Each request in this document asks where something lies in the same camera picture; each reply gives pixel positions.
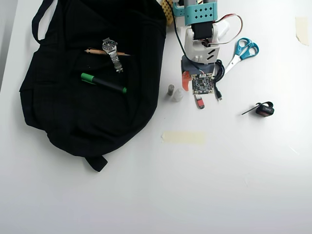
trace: green marker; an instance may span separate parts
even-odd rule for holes
[[[87,83],[90,83],[90,84],[102,85],[102,86],[105,86],[111,90],[115,90],[115,91],[121,92],[123,94],[127,93],[127,88],[122,87],[122,86],[117,85],[117,84],[113,84],[113,83],[104,81],[100,78],[97,78],[97,77],[89,75],[89,74],[82,73],[81,74],[81,80],[85,81]]]

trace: tape strip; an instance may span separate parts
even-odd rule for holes
[[[296,17],[296,36],[304,45],[309,46],[308,18]]]
[[[205,132],[166,131],[161,136],[163,143],[171,144],[205,144]]]

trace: red object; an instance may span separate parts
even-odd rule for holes
[[[191,81],[192,78],[190,76],[189,72],[183,72],[182,75],[182,87],[185,91],[189,91],[189,81]]]
[[[199,95],[195,95],[195,99],[196,99],[196,102],[197,102],[197,105],[200,109],[204,109],[205,108],[205,104],[204,104],[204,101],[203,99],[201,98],[201,96]]]

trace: scissors handle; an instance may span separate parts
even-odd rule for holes
[[[245,46],[240,46],[239,43],[241,41],[245,41],[246,44]],[[252,43],[252,40],[248,39],[248,38],[241,38],[238,40],[237,45],[236,45],[236,50],[235,50],[235,54],[240,56],[241,53],[243,53],[243,51]]]
[[[251,49],[254,49],[254,51],[255,51],[254,54],[251,54],[251,53],[250,53],[250,50],[251,50]],[[246,52],[240,56],[240,59],[241,59],[241,60],[248,59],[248,58],[251,58],[251,57],[256,56],[257,54],[259,54],[259,47],[258,47],[258,45],[257,45],[256,43],[252,42],[252,43],[248,46],[248,49],[246,50]]]

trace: backpack strap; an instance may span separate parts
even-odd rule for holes
[[[108,163],[103,156],[97,156],[97,157],[86,157],[87,162],[90,164],[90,166],[96,170],[97,172],[102,171],[102,169],[106,166]]]
[[[43,18],[44,13],[48,10],[48,8],[51,6],[52,3],[53,3],[53,0],[43,0],[38,12],[36,13],[32,21],[33,36],[39,44],[42,44],[42,41],[43,41],[43,40],[38,39],[39,23],[41,19]]]

